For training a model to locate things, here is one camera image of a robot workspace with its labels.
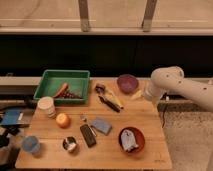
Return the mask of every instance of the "wooden tabletop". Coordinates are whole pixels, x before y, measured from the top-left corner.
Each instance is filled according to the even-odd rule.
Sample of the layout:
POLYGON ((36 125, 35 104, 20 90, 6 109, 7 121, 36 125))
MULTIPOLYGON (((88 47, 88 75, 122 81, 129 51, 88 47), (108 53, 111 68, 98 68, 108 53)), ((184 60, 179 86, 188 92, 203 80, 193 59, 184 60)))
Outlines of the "wooden tabletop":
MULTIPOLYGON (((141 89, 145 81, 140 80, 141 89)), ((35 135, 41 142, 40 157, 20 151, 17 168, 73 168, 73 169, 171 169, 171 160, 161 127, 157 108, 144 100, 131 100, 130 95, 119 91, 116 79, 90 80, 89 96, 84 105, 57 107, 57 113, 65 112, 71 118, 69 128, 62 129, 38 109, 35 111, 27 135, 35 135), (96 83, 104 84, 121 99, 124 109, 116 113, 102 104, 94 91, 96 83), (97 132, 97 144, 88 148, 80 132, 84 122, 101 117, 112 124, 112 130, 106 136, 97 132), (136 155, 127 155, 118 143, 119 132, 128 126, 138 128, 145 137, 145 147, 136 155), (73 136, 78 143, 74 153, 67 153, 62 147, 65 137, 73 136)))

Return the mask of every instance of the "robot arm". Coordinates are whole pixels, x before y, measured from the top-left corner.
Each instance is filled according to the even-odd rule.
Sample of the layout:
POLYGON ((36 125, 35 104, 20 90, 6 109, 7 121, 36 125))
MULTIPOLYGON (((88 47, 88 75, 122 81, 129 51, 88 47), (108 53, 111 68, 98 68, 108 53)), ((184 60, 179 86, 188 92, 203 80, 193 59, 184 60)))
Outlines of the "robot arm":
POLYGON ((168 90, 213 112, 213 86, 184 78, 184 72, 180 67, 154 70, 143 96, 147 100, 159 100, 168 90))

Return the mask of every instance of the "purple bowl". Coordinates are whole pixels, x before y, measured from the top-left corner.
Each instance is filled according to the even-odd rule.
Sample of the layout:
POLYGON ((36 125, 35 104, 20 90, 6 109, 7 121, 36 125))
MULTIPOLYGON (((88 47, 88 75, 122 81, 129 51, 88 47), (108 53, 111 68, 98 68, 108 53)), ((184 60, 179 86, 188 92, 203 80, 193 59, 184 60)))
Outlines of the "purple bowl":
POLYGON ((118 77, 117 84, 123 93, 130 94, 138 88, 139 82, 135 76, 123 74, 118 77))

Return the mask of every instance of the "gray floor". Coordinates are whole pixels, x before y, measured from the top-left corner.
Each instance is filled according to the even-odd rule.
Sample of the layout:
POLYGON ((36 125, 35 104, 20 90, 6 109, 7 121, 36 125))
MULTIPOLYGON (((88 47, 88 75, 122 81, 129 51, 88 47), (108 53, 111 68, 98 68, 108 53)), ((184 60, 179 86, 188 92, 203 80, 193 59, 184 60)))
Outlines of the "gray floor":
MULTIPOLYGON (((90 25, 93 29, 140 28, 145 7, 146 0, 90 0, 88 1, 90 25)), ((79 28, 78 9, 77 0, 0 0, 0 22, 3 30, 79 28)), ((211 0, 158 1, 152 26, 168 28, 166 33, 173 32, 173 34, 172 28, 212 29, 212 9, 211 0)))
MULTIPOLYGON (((173 163, 171 171, 206 171, 213 151, 213 113, 187 100, 161 101, 158 109, 173 163)), ((6 156, 2 152, 0 160, 6 156)))

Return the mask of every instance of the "green plastic tray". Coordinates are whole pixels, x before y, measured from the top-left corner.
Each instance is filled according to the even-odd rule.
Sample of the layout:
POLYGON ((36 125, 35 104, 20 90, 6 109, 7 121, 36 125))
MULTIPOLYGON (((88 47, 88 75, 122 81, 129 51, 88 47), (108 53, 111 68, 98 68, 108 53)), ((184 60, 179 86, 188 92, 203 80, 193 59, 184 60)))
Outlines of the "green plastic tray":
POLYGON ((78 94, 80 99, 55 98, 55 104, 82 104, 87 100, 90 72, 84 70, 45 70, 34 94, 39 100, 44 96, 54 96, 64 82, 69 84, 68 90, 78 94))

